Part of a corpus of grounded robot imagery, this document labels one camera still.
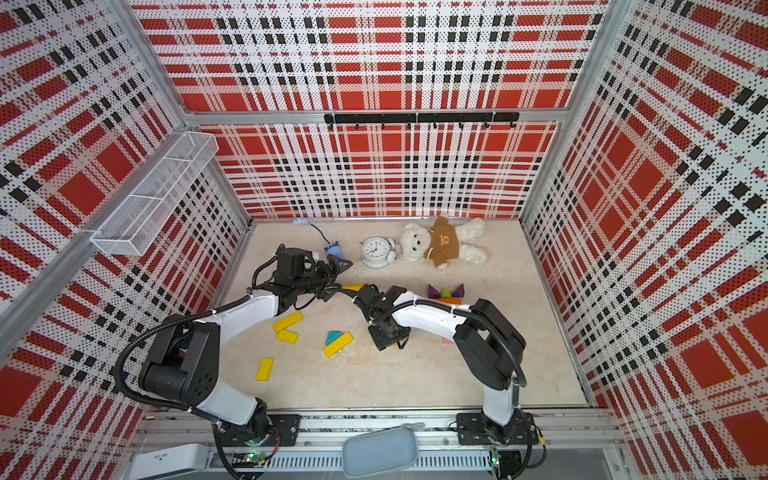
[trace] teal triangle block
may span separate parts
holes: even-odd
[[[328,332],[328,338],[326,338],[326,346],[330,345],[331,343],[335,342],[337,338],[339,338],[341,335],[344,335],[342,332]]]

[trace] red plaid pattern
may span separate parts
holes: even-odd
[[[131,0],[192,111],[564,107],[607,0]]]
[[[554,123],[217,125],[217,159],[256,218],[517,217]]]
[[[176,127],[105,2],[5,6],[2,309]],[[0,477],[117,473],[144,414],[114,391],[117,352],[167,315],[205,310],[242,233],[203,174],[143,257],[97,254],[75,273],[0,364]]]
[[[528,225],[648,478],[768,475],[766,14],[640,4]]]
[[[105,7],[0,15],[0,310],[176,127]]]

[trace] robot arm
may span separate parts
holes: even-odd
[[[266,403],[219,378],[220,345],[295,306],[300,295],[310,293],[327,301],[335,293],[344,293],[353,298],[369,321],[369,331],[379,349],[394,343],[402,348],[411,328],[452,339],[472,373],[483,383],[484,413],[498,427],[498,437],[503,441],[503,428],[511,422],[516,408],[517,386],[525,386],[519,369],[525,341],[491,302],[449,306],[397,286],[386,292],[379,292],[373,285],[365,285],[357,292],[344,290],[336,283],[336,276],[351,262],[329,255],[329,262],[324,263],[311,252],[282,246],[256,274],[275,260],[273,279],[254,285],[239,305],[222,311],[214,309],[204,318],[161,329],[142,366],[139,386],[229,422],[248,438],[259,441],[269,431]],[[179,319],[171,316],[165,322]],[[488,338],[483,339],[479,330],[488,330]]]

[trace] white teddy bear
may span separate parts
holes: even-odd
[[[488,259],[485,250],[463,242],[478,238],[484,232],[485,222],[479,218],[454,227],[440,216],[429,229],[408,223],[400,237],[402,256],[410,262],[432,258],[438,270],[447,269],[448,259],[453,258],[482,265]]]

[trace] yellow block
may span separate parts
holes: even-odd
[[[296,342],[299,341],[299,334],[290,332],[289,330],[280,330],[277,333],[277,339],[280,342],[292,343],[293,345],[296,345]]]
[[[259,365],[259,372],[256,374],[256,380],[259,382],[266,382],[270,379],[272,373],[272,365],[275,364],[275,359],[261,359],[261,365]]]
[[[336,355],[339,350],[349,345],[350,343],[352,343],[352,336],[349,334],[349,332],[347,332],[344,335],[341,335],[339,338],[333,340],[333,343],[323,349],[323,353],[325,353],[328,358],[331,358],[332,356]]]
[[[275,333],[278,333],[280,330],[285,330],[289,326],[296,325],[303,319],[304,317],[301,316],[301,312],[292,313],[279,322],[273,323],[272,328],[275,330]]]

